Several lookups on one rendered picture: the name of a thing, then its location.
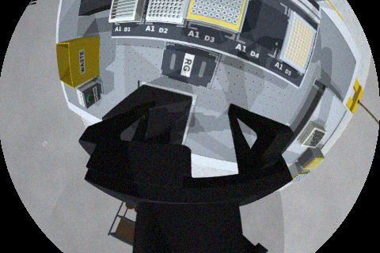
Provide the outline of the yellow waste bin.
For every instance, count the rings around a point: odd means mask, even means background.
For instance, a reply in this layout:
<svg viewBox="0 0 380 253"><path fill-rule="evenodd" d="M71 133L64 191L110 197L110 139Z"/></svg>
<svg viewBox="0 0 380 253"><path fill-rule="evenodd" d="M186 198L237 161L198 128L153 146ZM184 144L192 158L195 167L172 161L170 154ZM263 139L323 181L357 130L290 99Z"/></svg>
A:
<svg viewBox="0 0 380 253"><path fill-rule="evenodd" d="M72 88L100 74L100 36L80 38L56 44L59 79Z"/></svg>

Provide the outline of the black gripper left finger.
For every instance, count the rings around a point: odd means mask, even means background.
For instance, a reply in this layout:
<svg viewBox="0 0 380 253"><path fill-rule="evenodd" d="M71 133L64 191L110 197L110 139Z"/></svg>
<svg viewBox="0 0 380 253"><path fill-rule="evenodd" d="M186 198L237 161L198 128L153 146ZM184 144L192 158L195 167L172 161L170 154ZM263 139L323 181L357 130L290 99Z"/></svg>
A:
<svg viewBox="0 0 380 253"><path fill-rule="evenodd" d="M88 126L84 133L98 135L101 138L121 140L121 133L140 119L131 142L144 142L149 115L148 104L143 104L130 111Z"/></svg>

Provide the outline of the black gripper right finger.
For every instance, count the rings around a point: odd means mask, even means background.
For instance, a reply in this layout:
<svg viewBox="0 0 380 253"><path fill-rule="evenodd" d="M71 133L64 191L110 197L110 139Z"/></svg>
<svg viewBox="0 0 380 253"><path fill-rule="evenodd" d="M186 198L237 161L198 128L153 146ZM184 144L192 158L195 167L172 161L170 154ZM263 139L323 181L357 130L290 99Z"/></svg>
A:
<svg viewBox="0 0 380 253"><path fill-rule="evenodd" d="M294 136L294 132L289 126L235 104L230 104L228 117L234 141L238 173L249 172L262 157L281 153ZM256 132L257 138L251 149L241 131L238 119Z"/></svg>

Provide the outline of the black rectangular nest with label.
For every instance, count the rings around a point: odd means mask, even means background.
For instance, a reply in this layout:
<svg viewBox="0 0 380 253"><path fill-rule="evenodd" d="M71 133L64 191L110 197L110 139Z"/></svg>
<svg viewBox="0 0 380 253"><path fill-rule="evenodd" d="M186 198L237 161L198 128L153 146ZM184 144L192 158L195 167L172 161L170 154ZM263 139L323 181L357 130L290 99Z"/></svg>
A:
<svg viewBox="0 0 380 253"><path fill-rule="evenodd" d="M220 54L165 41L159 77L209 90Z"/></svg>

